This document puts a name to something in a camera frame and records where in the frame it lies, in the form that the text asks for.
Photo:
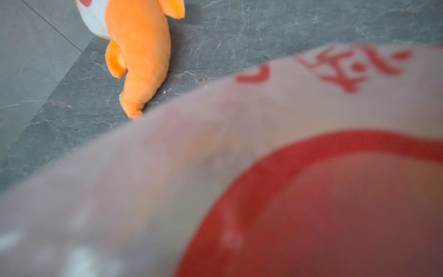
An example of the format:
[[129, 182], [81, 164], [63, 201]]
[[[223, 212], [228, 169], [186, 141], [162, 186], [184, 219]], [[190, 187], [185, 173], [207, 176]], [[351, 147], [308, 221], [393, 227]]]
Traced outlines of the pink plastic bag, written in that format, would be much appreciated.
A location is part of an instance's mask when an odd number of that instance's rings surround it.
[[441, 46], [265, 63], [1, 197], [3, 277], [442, 274]]

